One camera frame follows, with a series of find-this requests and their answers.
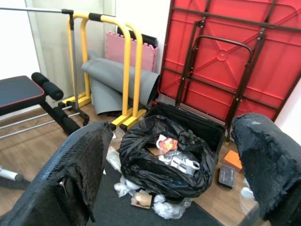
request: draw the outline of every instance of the orange box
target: orange box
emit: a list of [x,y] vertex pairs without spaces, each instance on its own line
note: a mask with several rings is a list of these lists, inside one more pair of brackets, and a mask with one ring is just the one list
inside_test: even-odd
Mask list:
[[243,168],[237,152],[230,150],[224,160],[225,162],[234,166],[238,171],[241,171]]

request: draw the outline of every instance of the black floor mat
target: black floor mat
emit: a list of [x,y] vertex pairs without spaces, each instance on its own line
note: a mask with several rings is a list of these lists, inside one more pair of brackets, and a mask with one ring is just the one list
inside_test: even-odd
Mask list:
[[121,174],[108,163],[105,171],[93,211],[96,222],[89,221],[87,226],[222,226],[195,202],[177,220],[165,220],[152,209],[132,206],[130,195],[119,198],[113,188]]

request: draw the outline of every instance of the weight bench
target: weight bench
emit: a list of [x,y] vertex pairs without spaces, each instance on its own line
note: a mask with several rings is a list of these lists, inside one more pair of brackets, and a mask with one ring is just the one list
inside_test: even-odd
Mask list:
[[[41,73],[33,73],[32,80],[27,76],[18,76],[0,80],[0,116],[34,105],[40,105],[47,112],[46,114],[2,126],[0,129],[5,129],[19,123],[37,119],[39,117],[46,116],[47,114],[54,119],[53,121],[45,122],[10,134],[5,134],[0,136],[0,140],[53,122],[59,124],[68,135],[78,130],[80,126],[73,119],[69,118],[69,116],[63,111],[64,109],[72,108],[72,103],[70,106],[65,108],[63,108],[63,104],[52,108],[46,102],[47,95],[58,101],[63,98],[63,91],[61,91]],[[78,109],[75,114],[70,116],[81,115],[81,113],[82,111]],[[85,114],[83,124],[86,125],[88,121],[89,117]],[[5,170],[0,166],[0,186],[20,189],[27,187],[27,185],[28,181],[24,180],[22,175]]]

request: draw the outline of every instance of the black garbage bag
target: black garbage bag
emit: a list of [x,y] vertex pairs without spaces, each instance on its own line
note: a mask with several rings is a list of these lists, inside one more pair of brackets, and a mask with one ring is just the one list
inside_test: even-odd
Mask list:
[[[162,134],[178,140],[178,150],[200,163],[193,176],[165,165],[148,151]],[[217,157],[188,128],[162,115],[139,121],[123,137],[119,156],[124,177],[144,189],[173,198],[198,197],[212,182]]]

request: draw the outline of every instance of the trash bin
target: trash bin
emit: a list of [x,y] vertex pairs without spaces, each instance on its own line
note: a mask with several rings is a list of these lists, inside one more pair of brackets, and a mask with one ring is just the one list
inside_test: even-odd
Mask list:
[[[182,136],[184,130],[191,130],[200,141],[186,143],[186,135]],[[183,152],[199,161],[200,170],[191,176],[152,156],[147,147],[156,143],[160,133],[180,139]],[[119,150],[122,174],[155,194],[171,198],[198,197],[211,185],[223,136],[222,125],[157,103],[122,139]]]

